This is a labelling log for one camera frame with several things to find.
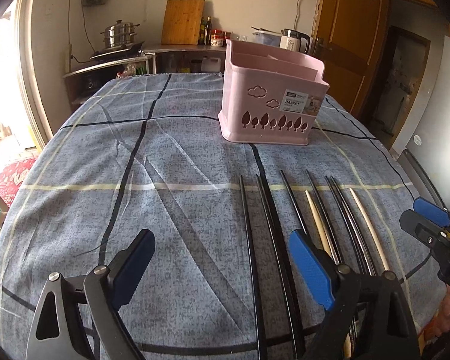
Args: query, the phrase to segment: metal screw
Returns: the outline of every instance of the metal screw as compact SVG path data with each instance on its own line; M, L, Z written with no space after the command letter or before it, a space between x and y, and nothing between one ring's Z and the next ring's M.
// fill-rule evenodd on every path
M350 267L348 265L345 264L340 264L337 267L337 271L340 272L342 275L347 275L350 273Z
M96 266L94 269L94 274L101 275L104 274L107 271L108 267L106 265L99 265Z
M58 272L52 272L51 274L48 275L48 280L56 281L59 279L59 277L60 277L60 274Z
M383 272L383 276L385 276L388 280L395 280L396 276L392 271L385 271Z

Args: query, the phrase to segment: cloud-shaped cutout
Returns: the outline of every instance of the cloud-shaped cutout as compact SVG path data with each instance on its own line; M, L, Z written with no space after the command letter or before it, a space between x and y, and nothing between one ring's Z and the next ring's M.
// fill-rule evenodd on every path
M277 101L277 99L272 99L272 100L267 101L267 107L277 108L279 106L280 106L280 103Z
M267 95L267 90L260 85L255 85L253 88L248 89L248 95L257 98L265 97Z

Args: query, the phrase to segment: stainless steel pot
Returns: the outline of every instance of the stainless steel pot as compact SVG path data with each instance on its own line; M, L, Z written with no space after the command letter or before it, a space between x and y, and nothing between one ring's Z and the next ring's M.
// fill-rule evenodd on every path
M105 28L105 31L101 32L105 42L105 49L132 44L133 38L137 34L135 28L138 26L139 24L122 23L121 20L117 20L116 24Z

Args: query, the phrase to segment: power outlet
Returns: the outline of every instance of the power outlet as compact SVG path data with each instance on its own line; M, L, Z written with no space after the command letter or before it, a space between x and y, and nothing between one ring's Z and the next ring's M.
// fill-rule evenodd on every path
M72 45L69 43L65 49L65 74L72 70Z

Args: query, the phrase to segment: blue gripper pad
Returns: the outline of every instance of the blue gripper pad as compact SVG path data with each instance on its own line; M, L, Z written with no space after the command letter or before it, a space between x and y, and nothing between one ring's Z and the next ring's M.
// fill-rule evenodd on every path
M450 226L450 217L448 216L448 212L440 207L437 207L435 204L430 203L424 198L415 199L413 202L413 210L437 226Z
M329 310L335 301L332 281L296 231L290 235L288 249L313 299Z
M154 253L155 236L154 233L148 230L135 251L128 257L119 275L115 278L115 290L112 298L114 310L120 310L121 306L131 301Z

